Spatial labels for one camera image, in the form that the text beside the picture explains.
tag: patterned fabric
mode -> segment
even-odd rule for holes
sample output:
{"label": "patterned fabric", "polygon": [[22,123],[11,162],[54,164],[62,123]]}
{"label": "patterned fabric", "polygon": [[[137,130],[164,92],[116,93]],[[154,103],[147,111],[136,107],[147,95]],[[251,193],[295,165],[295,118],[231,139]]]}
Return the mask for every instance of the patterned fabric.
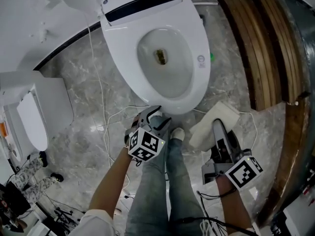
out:
{"label": "patterned fabric", "polygon": [[44,178],[36,185],[22,192],[22,194],[30,204],[36,203],[41,195],[43,195],[43,193],[56,182],[57,180],[54,177]]}
{"label": "patterned fabric", "polygon": [[25,164],[18,174],[14,175],[11,178],[11,182],[20,190],[23,191],[23,188],[29,182],[30,178],[35,175],[43,166],[43,163],[39,158],[34,159],[29,164]]}

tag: jeans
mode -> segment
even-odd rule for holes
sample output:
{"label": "jeans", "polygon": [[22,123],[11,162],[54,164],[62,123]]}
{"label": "jeans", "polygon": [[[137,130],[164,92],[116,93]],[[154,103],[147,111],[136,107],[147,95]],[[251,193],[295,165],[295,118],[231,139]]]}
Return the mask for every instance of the jeans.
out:
{"label": "jeans", "polygon": [[[150,125],[157,127],[162,121],[162,117],[153,117]],[[160,154],[143,165],[141,182],[127,219],[126,236],[202,235],[200,221],[189,224],[173,223],[180,218],[203,217],[203,212],[193,193],[184,164],[182,141],[168,140],[168,135],[166,132],[163,137],[166,143]],[[170,184],[169,219],[166,207],[165,162]]]}

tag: toilet seat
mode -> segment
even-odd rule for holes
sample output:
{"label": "toilet seat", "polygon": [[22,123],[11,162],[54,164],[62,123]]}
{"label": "toilet seat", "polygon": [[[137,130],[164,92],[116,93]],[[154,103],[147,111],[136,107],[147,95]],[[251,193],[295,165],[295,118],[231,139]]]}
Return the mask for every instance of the toilet seat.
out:
{"label": "toilet seat", "polygon": [[27,136],[39,151],[48,147],[48,132],[36,97],[29,92],[17,106]]}
{"label": "toilet seat", "polygon": [[[162,111],[169,114],[184,114],[202,100],[210,78],[210,50],[202,21],[191,0],[182,0],[162,11],[115,26],[103,16],[101,26],[118,70],[131,89],[148,105],[161,105]],[[193,60],[190,86],[176,98],[163,97],[152,87],[137,55],[137,46],[143,36],[152,30],[165,28],[181,34]]]}

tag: white wall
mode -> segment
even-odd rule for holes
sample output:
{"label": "white wall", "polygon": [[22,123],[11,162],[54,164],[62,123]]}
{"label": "white wall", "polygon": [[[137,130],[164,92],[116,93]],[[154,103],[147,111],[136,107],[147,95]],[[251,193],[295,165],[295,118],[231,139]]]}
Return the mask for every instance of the white wall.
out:
{"label": "white wall", "polygon": [[[305,1],[315,6],[315,0]],[[96,14],[87,17],[90,24],[97,22]],[[0,72],[33,70],[86,27],[83,14],[62,0],[0,0]],[[39,41],[42,29],[49,31],[44,43]]]}

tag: toilet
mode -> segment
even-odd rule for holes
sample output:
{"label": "toilet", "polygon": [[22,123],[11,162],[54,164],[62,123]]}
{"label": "toilet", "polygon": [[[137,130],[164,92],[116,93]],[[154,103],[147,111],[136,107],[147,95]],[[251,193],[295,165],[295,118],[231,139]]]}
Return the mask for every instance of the toilet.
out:
{"label": "toilet", "polygon": [[184,114],[202,100],[210,50],[191,0],[102,0],[101,27],[113,60],[148,105]]}
{"label": "toilet", "polygon": [[45,78],[38,71],[0,73],[0,105],[18,161],[32,150],[45,151],[73,121],[63,79]]}

